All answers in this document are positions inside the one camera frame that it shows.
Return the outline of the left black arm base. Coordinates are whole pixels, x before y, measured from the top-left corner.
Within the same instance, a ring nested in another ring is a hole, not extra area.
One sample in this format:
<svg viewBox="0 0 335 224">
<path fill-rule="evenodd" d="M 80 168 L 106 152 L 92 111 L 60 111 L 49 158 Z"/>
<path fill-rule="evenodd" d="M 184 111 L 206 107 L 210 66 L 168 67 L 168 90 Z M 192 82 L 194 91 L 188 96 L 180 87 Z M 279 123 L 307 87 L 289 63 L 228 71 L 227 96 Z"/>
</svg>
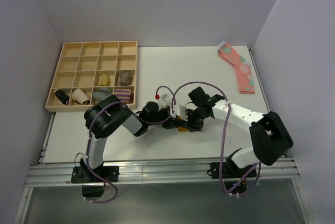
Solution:
<svg viewBox="0 0 335 224">
<path fill-rule="evenodd" d="M 75 165 L 72 171 L 72 184 L 89 184 L 89 183 L 104 183 L 102 186 L 82 186 L 82 195 L 86 198 L 99 198 L 103 195 L 106 181 L 117 182 L 119 176 L 118 166 L 104 166 L 103 164 L 93 169 L 93 172 L 98 175 L 96 177 L 85 164 L 83 159 L 80 159 L 79 165 Z"/>
</svg>

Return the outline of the mustard yellow striped sock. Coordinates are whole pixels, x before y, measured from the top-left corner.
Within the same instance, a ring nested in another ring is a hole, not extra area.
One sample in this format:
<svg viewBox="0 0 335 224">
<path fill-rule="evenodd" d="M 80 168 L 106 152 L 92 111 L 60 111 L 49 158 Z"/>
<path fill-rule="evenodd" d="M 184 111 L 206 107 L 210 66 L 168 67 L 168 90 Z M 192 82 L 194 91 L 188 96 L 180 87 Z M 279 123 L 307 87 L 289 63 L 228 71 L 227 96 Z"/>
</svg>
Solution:
<svg viewBox="0 0 335 224">
<path fill-rule="evenodd" d="M 179 132 L 189 132 L 189 129 L 184 128 L 184 127 L 178 127 L 177 129 Z"/>
</svg>

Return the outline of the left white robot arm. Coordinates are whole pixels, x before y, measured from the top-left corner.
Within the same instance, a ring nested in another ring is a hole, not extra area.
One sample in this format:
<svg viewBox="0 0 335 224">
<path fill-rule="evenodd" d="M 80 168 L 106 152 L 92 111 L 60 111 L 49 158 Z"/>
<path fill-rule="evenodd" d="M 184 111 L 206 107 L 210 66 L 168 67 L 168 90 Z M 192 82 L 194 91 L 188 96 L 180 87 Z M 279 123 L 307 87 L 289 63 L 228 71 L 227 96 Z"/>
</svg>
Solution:
<svg viewBox="0 0 335 224">
<path fill-rule="evenodd" d="M 101 178 L 103 153 L 107 138 L 119 127 L 124 127 L 135 137 L 147 132 L 150 126 L 161 125 L 164 129 L 182 126 L 179 118 L 170 115 L 170 107 L 164 101 L 147 102 L 141 111 L 134 113 L 115 95 L 108 96 L 84 113 L 88 129 L 86 153 L 80 160 L 83 176 L 90 182 Z"/>
</svg>

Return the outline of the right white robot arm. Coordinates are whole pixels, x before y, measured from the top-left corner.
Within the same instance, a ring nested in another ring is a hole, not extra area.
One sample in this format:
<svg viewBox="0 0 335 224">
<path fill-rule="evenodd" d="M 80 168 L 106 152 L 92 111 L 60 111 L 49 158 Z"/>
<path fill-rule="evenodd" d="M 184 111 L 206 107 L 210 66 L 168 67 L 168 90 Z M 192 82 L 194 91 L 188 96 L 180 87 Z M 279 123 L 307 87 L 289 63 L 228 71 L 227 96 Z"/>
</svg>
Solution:
<svg viewBox="0 0 335 224">
<path fill-rule="evenodd" d="M 224 125 L 231 123 L 250 135 L 251 144 L 226 159 L 227 172 L 233 177 L 239 176 L 249 165 L 273 165 L 294 145 L 280 116 L 273 111 L 267 114 L 251 111 L 222 95 L 210 97 L 201 87 L 188 96 L 196 109 L 187 111 L 187 122 L 202 125 L 204 119 L 211 117 L 223 120 Z"/>
</svg>

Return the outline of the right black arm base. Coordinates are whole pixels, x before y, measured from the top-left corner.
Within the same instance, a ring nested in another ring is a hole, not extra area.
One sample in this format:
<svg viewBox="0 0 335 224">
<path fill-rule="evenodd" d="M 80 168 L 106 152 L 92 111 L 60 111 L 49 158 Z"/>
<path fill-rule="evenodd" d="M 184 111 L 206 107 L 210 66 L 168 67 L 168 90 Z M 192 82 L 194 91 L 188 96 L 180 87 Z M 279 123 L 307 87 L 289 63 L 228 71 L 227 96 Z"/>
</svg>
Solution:
<svg viewBox="0 0 335 224">
<path fill-rule="evenodd" d="M 239 197 L 240 195 L 245 194 L 248 191 L 247 178 L 255 178 L 255 181 L 251 188 L 253 188 L 259 182 L 259 171 L 256 172 L 256 168 L 253 168 L 253 165 L 248 165 L 242 169 L 238 168 L 232 161 L 232 156 L 237 151 L 233 152 L 226 158 L 226 161 L 223 162 L 222 168 L 222 178 L 223 179 L 232 179 L 237 178 L 236 181 L 224 182 L 226 190 L 229 190 L 231 187 L 234 187 L 234 190 L 231 192 L 231 195 Z"/>
</svg>

